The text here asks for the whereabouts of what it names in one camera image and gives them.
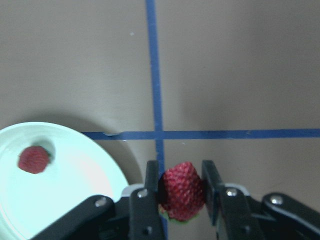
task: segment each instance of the white plate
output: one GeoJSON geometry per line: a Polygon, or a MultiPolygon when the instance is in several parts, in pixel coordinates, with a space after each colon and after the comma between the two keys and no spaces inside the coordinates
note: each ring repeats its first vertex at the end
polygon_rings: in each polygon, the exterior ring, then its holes
{"type": "Polygon", "coordinates": [[[111,156],[80,132],[46,122],[0,130],[0,239],[30,239],[87,197],[102,194],[117,202],[127,185],[111,156]],[[51,154],[38,174],[17,167],[20,153],[32,145],[51,154]]]}

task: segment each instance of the strawberry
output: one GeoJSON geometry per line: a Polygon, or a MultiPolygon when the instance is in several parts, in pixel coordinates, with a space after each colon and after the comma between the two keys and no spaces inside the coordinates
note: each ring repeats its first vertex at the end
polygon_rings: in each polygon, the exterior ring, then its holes
{"type": "Polygon", "coordinates": [[[179,222],[187,222],[203,208],[203,182],[191,162],[164,172],[158,182],[158,202],[161,213],[179,222]]]}
{"type": "Polygon", "coordinates": [[[29,146],[19,157],[18,167],[31,174],[38,174],[45,170],[49,163],[49,154],[42,146],[29,146]]]}

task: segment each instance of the bolt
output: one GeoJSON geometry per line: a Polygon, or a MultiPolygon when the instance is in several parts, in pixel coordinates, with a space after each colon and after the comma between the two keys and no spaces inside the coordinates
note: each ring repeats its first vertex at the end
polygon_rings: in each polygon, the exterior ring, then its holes
{"type": "Polygon", "coordinates": [[[103,196],[103,197],[101,197],[100,199],[98,199],[97,201],[95,201],[94,205],[95,205],[97,208],[99,208],[99,207],[101,207],[101,206],[103,206],[103,205],[106,205],[106,203],[107,203],[107,199],[103,196]]]}
{"type": "Polygon", "coordinates": [[[138,198],[140,198],[140,199],[144,198],[148,195],[148,190],[146,188],[144,188],[144,189],[138,191],[137,195],[138,195],[138,198]]]}
{"type": "Polygon", "coordinates": [[[279,195],[272,195],[270,197],[270,201],[275,205],[281,205],[284,203],[284,199],[282,198],[282,196],[279,196],[279,195]]]}
{"type": "Polygon", "coordinates": [[[229,197],[235,197],[238,194],[238,190],[234,187],[228,187],[225,191],[225,193],[229,196],[229,197]]]}

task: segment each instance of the horizontal blue tape strip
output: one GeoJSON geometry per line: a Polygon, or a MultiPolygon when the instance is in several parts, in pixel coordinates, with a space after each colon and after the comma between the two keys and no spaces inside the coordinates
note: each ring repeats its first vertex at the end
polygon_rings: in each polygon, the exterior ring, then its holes
{"type": "Polygon", "coordinates": [[[320,128],[209,131],[124,131],[119,134],[83,132],[93,140],[191,140],[320,138],[320,128]]]}

